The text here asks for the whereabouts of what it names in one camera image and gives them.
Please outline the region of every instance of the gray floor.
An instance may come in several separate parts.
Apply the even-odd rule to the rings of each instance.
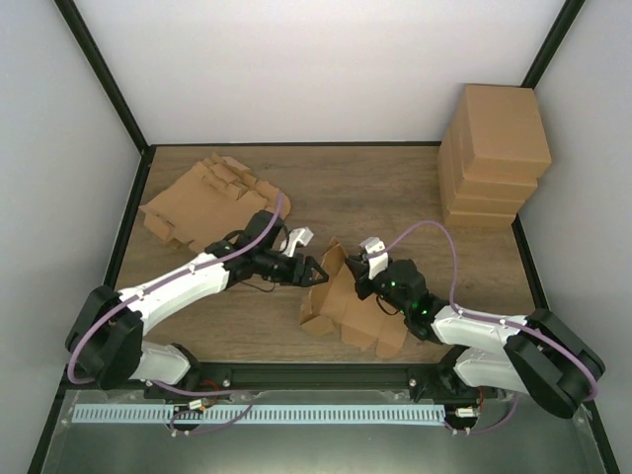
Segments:
[[[492,417],[505,406],[488,408]],[[524,397],[510,423],[470,437],[435,427],[236,426],[171,438],[162,425],[64,424],[43,472],[601,473],[585,416],[558,420]]]

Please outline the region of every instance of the wooden table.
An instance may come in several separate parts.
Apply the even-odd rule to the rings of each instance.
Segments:
[[[290,228],[315,234],[305,254],[319,256],[332,236],[350,251],[369,236],[388,243],[420,219],[441,220],[436,147],[426,146],[178,146],[156,152],[141,203],[146,203],[212,151],[233,156],[290,198]],[[194,254],[163,245],[142,225],[139,212],[126,249],[118,288],[136,285],[178,267]],[[457,301],[484,311],[524,314],[531,293],[514,235],[503,230],[451,230],[459,258]],[[422,227],[391,255],[412,258],[430,291],[447,297],[452,260],[443,235]],[[157,326],[148,340],[180,343],[200,360],[380,361],[373,349],[346,346],[339,335],[316,338],[298,326],[303,288],[265,294],[238,284],[192,304]],[[408,336],[388,361],[436,362],[446,346]]]

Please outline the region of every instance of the white wall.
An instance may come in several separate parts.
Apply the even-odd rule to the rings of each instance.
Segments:
[[[562,0],[77,0],[151,143],[441,140]]]
[[[0,2],[0,471],[27,472],[138,153],[52,1]]]
[[[553,155],[520,213],[551,307],[606,364],[597,406],[632,470],[632,2],[587,2],[536,88]]]

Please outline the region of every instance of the gray wall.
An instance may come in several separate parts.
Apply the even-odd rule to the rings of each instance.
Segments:
[[[138,153],[52,1],[0,2],[0,471],[27,472]]]
[[[441,140],[563,0],[77,0],[150,143]]]
[[[520,213],[553,308],[603,357],[596,402],[632,470],[632,2],[587,2],[536,92],[553,154]]]

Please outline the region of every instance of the stacked cardboard boxes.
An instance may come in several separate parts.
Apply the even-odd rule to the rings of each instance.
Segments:
[[[531,89],[465,86],[438,154],[444,222],[511,225],[550,164]]]

